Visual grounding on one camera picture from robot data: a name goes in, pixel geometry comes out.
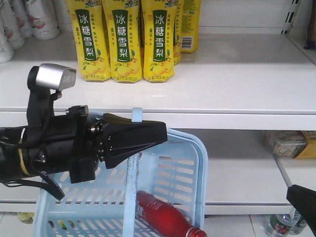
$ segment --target green label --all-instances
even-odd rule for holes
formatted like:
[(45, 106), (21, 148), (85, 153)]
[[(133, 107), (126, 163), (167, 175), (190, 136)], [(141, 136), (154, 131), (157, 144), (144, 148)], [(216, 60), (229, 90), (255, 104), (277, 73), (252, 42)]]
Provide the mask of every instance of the green label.
[(129, 48), (128, 48), (128, 11), (114, 10), (112, 11), (115, 30), (117, 35), (118, 61), (129, 62)]
[(174, 21), (173, 26), (173, 46), (176, 46), (177, 44), (177, 27), (176, 27), (176, 21)]
[(82, 37), (84, 58), (88, 61), (97, 60), (93, 43), (93, 32), (91, 30), (90, 14), (88, 10), (76, 10), (77, 19)]
[(287, 234), (291, 229), (291, 226), (287, 226), (287, 225), (283, 224), (282, 222), (280, 222), (276, 215), (271, 216), (270, 224), (271, 224), (273, 229), (275, 229), (278, 233), (280, 233), (282, 235)]
[(154, 61), (166, 61), (165, 36), (167, 11), (155, 10), (154, 15)]

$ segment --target red bottle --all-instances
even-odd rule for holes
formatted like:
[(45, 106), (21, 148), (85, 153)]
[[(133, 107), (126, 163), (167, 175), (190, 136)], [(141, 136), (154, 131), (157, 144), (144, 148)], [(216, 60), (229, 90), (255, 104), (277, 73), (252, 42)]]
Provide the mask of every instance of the red bottle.
[(137, 218), (146, 221), (163, 236), (207, 237), (204, 231), (191, 225), (174, 206), (155, 198), (145, 191), (138, 191), (136, 199)]

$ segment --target plastic basket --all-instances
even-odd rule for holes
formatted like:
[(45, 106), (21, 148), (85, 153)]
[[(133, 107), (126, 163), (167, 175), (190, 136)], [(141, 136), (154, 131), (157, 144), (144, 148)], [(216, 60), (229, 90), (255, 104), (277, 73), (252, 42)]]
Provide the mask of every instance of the plastic basket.
[(166, 142), (114, 169), (99, 163), (94, 181), (71, 184), (68, 172), (53, 175), (66, 196), (58, 201), (40, 191), (33, 236), (159, 237), (135, 219), (136, 188), (176, 205), (192, 224), (203, 228), (206, 149), (193, 135), (172, 129), (167, 133)]

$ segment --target cable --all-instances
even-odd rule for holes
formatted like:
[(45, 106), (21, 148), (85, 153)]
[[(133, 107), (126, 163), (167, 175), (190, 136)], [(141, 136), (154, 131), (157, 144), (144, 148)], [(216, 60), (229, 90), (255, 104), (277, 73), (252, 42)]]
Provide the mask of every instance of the cable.
[(36, 145), (39, 142), (39, 140), (41, 138), (43, 138), (44, 134), (46, 133), (46, 130), (47, 130), (48, 125), (49, 125), (49, 121), (50, 121), (52, 113), (53, 113), (54, 101), (57, 100), (60, 96), (61, 96), (61, 91), (56, 91), (56, 93), (53, 93), (50, 95), (49, 103), (48, 103), (48, 113), (46, 115), (42, 130), (40, 131), (40, 134), (36, 139), (34, 139), (33, 141), (19, 143), (19, 144), (8, 143), (8, 142), (5, 142), (3, 140), (0, 140), (0, 144), (6, 145), (6, 146), (16, 146), (20, 149), (32, 148), (34, 145)]

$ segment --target juice bottle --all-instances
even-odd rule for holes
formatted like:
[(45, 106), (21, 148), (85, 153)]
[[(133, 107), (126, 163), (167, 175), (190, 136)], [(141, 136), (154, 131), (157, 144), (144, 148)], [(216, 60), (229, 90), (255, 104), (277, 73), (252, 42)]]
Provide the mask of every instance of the juice bottle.
[(144, 78), (165, 82), (174, 75), (173, 36), (178, 0), (143, 0)]
[(18, 19), (13, 10), (12, 0), (0, 0), (0, 14), (4, 24), (4, 33), (13, 49), (24, 46), (25, 39), (18, 25)]
[(72, 21), (80, 74), (86, 81), (111, 78), (101, 0), (66, 0), (66, 4)]
[(51, 0), (25, 0), (33, 35), (39, 40), (50, 40), (59, 35), (54, 6)]
[(136, 217), (165, 237), (207, 237), (203, 230), (191, 225), (177, 208), (145, 191), (136, 194)]
[(29, 38), (33, 35), (32, 26), (29, 21), (29, 16), (26, 13), (23, 0), (12, 0), (16, 17), (18, 18), (19, 27), (24, 38)]
[(193, 53), (198, 48), (198, 24), (201, 0), (183, 0), (181, 52)]
[(10, 61), (13, 55), (13, 49), (4, 34), (4, 24), (0, 14), (0, 64)]
[(177, 14), (176, 14), (176, 20), (174, 23), (174, 36), (173, 36), (173, 61), (174, 61), (174, 65), (180, 63), (180, 61), (181, 61), (182, 14), (183, 14), (183, 0), (179, 0)]
[(142, 79), (139, 0), (102, 0), (107, 21), (111, 76), (117, 82)]

